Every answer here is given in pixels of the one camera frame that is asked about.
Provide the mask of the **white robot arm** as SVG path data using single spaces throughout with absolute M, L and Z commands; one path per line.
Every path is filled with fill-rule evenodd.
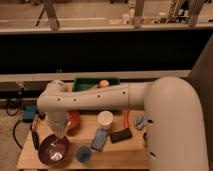
M 64 82 L 54 80 L 37 105 L 59 136 L 70 110 L 142 110 L 149 120 L 150 171 L 210 171 L 201 100 L 182 78 L 161 77 L 79 92 L 69 92 Z

